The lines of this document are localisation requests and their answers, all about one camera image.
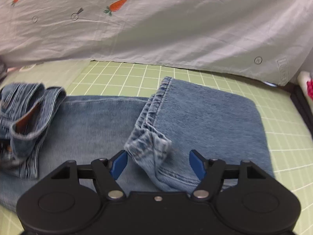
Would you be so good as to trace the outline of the grey carrot-print backdrop sheet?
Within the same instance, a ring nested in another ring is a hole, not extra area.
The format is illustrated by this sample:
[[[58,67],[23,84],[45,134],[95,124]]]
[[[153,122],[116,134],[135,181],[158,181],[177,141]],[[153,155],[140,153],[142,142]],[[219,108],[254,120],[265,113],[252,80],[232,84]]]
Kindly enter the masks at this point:
[[[312,0],[1,0],[10,66],[89,59],[285,85],[312,50]]]

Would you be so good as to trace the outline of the folded black garment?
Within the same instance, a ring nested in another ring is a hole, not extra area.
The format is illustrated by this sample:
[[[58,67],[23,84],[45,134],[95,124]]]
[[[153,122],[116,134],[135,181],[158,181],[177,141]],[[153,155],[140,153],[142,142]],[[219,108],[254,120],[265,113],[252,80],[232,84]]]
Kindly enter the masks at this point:
[[[291,92],[290,98],[312,135],[313,133],[312,111],[308,101],[305,98],[305,95],[303,94],[303,91],[301,90],[301,87],[296,85]]]

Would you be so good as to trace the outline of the folded white garment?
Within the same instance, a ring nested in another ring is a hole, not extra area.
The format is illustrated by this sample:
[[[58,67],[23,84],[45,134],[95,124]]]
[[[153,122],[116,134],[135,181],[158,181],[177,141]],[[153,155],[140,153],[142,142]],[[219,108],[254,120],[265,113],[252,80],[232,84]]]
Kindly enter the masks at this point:
[[[311,74],[306,71],[301,71],[297,77],[298,84],[301,87],[303,93],[308,96],[307,94],[307,81],[310,81],[312,79]]]

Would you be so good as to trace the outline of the green grid cutting mat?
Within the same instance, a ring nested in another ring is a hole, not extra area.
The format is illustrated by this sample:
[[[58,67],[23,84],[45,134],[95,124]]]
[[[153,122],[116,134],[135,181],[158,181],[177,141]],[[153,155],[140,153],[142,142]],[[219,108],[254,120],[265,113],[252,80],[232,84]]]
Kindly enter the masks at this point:
[[[58,61],[9,69],[3,84],[43,83],[69,95],[143,96],[165,76],[235,93],[254,101],[261,115],[275,177],[299,198],[297,234],[312,234],[312,137],[288,92],[236,76],[112,61]]]

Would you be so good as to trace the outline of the folded red patterned garment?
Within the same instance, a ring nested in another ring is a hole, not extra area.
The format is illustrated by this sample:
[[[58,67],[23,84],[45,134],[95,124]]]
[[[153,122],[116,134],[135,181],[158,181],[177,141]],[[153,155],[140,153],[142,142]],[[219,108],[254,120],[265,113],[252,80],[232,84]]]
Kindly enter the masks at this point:
[[[308,96],[313,95],[313,80],[311,79],[310,81],[307,81],[307,94]]]

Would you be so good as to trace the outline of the blue denim jeans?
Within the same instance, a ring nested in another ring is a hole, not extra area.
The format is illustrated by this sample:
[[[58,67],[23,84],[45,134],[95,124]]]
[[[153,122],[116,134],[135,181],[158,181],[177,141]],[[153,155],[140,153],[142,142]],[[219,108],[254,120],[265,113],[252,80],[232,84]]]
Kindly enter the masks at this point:
[[[68,96],[61,87],[11,83],[1,89],[1,204],[19,197],[67,160],[89,164],[128,153],[118,184],[131,191],[191,193],[199,179],[189,152],[273,174],[253,101],[166,77],[149,98]]]

